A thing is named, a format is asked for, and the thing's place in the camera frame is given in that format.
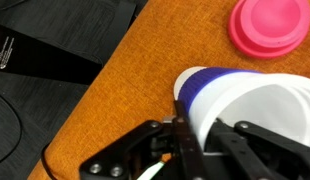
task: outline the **pink lid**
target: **pink lid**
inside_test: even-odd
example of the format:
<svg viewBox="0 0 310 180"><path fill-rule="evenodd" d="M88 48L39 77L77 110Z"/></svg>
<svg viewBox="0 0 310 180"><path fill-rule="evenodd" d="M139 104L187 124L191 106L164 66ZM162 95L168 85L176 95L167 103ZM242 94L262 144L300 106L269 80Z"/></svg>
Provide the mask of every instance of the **pink lid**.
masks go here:
<svg viewBox="0 0 310 180"><path fill-rule="evenodd" d="M240 0L230 18L229 34L247 55L273 58L296 48L309 26L307 0Z"/></svg>

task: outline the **white plastic container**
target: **white plastic container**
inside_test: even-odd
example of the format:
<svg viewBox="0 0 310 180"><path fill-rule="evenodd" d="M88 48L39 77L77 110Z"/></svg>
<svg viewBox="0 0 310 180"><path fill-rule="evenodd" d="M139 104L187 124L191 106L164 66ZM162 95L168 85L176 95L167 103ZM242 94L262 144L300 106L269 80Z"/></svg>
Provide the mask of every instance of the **white plastic container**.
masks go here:
<svg viewBox="0 0 310 180"><path fill-rule="evenodd" d="M184 102L202 148L217 117L230 126L250 121L310 146L308 78L195 67L178 77L174 96Z"/></svg>

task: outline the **blue band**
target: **blue band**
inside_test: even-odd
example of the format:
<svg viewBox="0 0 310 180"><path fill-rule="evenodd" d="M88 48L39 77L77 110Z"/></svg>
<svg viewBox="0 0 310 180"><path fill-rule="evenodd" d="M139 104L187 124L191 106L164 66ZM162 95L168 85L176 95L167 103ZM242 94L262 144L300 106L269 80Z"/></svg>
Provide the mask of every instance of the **blue band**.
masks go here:
<svg viewBox="0 0 310 180"><path fill-rule="evenodd" d="M205 68L190 76L182 85L180 89L178 100L184 103L186 111L189 112L191 104L193 103L196 95L210 82L215 79L224 76L226 74L235 72L255 72L253 70L242 70L242 69L228 69L221 67Z"/></svg>

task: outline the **orange fabric surface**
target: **orange fabric surface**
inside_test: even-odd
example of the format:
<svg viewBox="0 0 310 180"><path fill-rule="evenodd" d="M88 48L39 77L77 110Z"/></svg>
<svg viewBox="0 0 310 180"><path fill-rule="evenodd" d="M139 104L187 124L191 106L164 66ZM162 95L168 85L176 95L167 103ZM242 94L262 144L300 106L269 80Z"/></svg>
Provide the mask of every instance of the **orange fabric surface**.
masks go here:
<svg viewBox="0 0 310 180"><path fill-rule="evenodd" d="M193 66L286 72L310 78L310 33L290 54L251 59L230 42L237 0L149 0L111 60L46 151L58 179L79 179L79 166L147 119L173 112L173 85ZM29 179L49 179L41 162Z"/></svg>

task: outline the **gray carpet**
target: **gray carpet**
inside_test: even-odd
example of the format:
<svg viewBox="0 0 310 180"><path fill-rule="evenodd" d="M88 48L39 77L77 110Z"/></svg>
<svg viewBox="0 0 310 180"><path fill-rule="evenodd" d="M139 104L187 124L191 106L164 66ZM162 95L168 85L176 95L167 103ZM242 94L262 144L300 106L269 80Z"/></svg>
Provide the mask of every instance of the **gray carpet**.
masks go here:
<svg viewBox="0 0 310 180"><path fill-rule="evenodd" d="M105 43L103 39L118 2L0 0L0 24L104 65L107 60L99 58L103 53L100 47ZM53 139L87 88L86 85L0 73L0 94L12 104L23 124L20 144L0 163L0 180L27 179L39 160L41 149ZM3 106L0 112L4 111L7 110ZM1 119L0 126L7 129L4 132L10 132L0 131L0 146L5 149L4 142L12 144L16 140L18 128L16 124L5 125Z"/></svg>

